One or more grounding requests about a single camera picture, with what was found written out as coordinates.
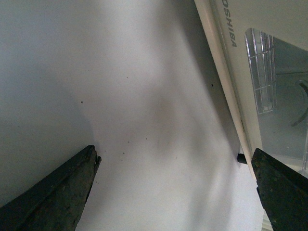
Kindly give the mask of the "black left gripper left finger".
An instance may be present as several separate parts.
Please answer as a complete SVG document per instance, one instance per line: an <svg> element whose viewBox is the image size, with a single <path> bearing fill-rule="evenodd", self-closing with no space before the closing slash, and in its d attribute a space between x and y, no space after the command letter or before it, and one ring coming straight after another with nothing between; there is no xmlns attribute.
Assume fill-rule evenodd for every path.
<svg viewBox="0 0 308 231"><path fill-rule="evenodd" d="M89 145L0 209L2 231L74 231L101 157Z"/></svg>

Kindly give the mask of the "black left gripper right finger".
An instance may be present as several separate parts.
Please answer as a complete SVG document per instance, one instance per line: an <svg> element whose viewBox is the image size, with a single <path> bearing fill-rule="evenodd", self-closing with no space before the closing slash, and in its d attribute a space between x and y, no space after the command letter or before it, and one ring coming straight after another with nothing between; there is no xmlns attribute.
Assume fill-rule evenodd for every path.
<svg viewBox="0 0 308 231"><path fill-rule="evenodd" d="M275 231L308 229L308 179L257 148L251 161L257 192Z"/></svg>

